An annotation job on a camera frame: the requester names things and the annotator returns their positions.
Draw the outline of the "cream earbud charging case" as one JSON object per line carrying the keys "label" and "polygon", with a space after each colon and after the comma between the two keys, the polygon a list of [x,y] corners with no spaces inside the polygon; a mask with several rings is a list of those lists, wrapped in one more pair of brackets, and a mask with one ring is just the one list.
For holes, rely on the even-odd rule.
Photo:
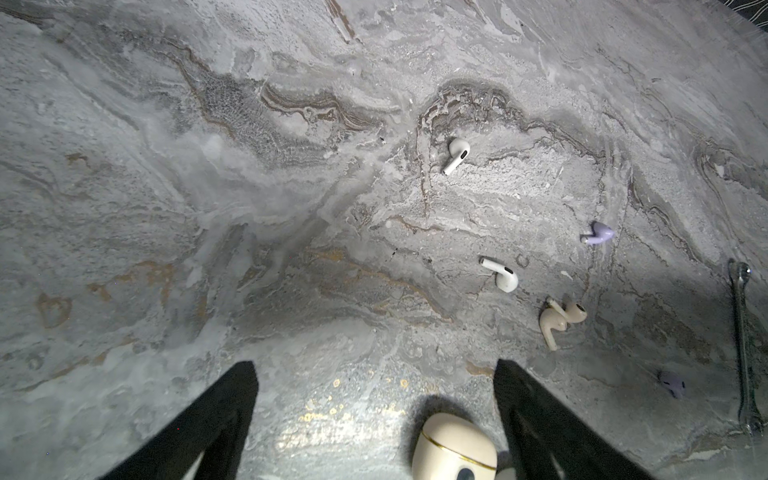
{"label": "cream earbud charging case", "polygon": [[436,413],[424,423],[411,466],[414,479],[493,480],[497,452],[475,424],[449,413]]}

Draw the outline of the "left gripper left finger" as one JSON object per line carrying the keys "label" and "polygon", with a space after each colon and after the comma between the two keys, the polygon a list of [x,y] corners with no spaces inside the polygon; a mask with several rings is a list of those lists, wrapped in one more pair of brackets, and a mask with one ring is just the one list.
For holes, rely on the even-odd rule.
{"label": "left gripper left finger", "polygon": [[234,364],[106,479],[234,479],[258,393],[254,363]]}

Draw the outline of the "white earbud near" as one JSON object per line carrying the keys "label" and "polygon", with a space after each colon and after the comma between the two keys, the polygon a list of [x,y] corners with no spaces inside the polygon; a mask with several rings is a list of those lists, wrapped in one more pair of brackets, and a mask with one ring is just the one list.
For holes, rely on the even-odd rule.
{"label": "white earbud near", "polygon": [[488,257],[481,257],[480,265],[495,273],[495,284],[501,291],[511,293],[517,289],[519,278],[512,269]]}

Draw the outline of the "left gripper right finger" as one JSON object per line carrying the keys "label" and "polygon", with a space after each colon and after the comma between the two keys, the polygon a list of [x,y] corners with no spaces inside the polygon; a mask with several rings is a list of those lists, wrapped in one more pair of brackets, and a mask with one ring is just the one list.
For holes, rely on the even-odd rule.
{"label": "left gripper right finger", "polygon": [[494,395],[506,438],[529,479],[650,479],[512,360],[500,359]]}

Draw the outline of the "white earbud far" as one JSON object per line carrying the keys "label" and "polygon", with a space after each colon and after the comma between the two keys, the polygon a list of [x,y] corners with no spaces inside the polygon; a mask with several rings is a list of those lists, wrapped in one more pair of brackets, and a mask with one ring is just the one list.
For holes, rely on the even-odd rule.
{"label": "white earbud far", "polygon": [[467,158],[471,151],[471,146],[468,141],[455,138],[449,144],[450,160],[442,169],[442,173],[446,176],[451,175],[456,168]]}

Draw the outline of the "white earbud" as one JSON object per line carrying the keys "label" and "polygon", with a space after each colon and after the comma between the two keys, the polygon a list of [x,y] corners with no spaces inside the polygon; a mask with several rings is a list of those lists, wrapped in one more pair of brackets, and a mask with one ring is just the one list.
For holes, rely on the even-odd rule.
{"label": "white earbud", "polygon": [[519,278],[512,269],[488,257],[481,257],[480,265],[495,273],[495,284],[501,291],[511,293],[517,289]]}
{"label": "white earbud", "polygon": [[450,160],[442,169],[442,173],[446,176],[451,175],[456,168],[467,158],[471,151],[471,146],[468,141],[455,138],[449,144]]}

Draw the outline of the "silver combination wrench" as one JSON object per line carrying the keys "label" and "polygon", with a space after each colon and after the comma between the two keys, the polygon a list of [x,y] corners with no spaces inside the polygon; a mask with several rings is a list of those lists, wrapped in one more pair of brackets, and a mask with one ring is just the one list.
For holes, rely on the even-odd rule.
{"label": "silver combination wrench", "polygon": [[740,407],[739,423],[742,429],[751,437],[759,438],[764,433],[762,415],[755,400],[755,388],[751,373],[751,351],[748,345],[748,332],[746,321],[746,285],[751,277],[750,266],[735,259],[728,262],[728,274],[731,282],[735,332],[738,351],[738,368],[740,378]]}

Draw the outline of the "cream earbud pair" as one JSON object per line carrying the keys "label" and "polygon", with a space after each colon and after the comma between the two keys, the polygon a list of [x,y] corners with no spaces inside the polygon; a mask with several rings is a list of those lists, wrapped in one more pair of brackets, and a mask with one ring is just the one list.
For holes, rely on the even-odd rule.
{"label": "cream earbud pair", "polygon": [[547,306],[539,316],[539,327],[550,351],[557,351],[553,331],[566,331],[570,324],[581,323],[587,318],[586,309],[579,303],[570,302],[562,307],[551,297],[546,299]]}

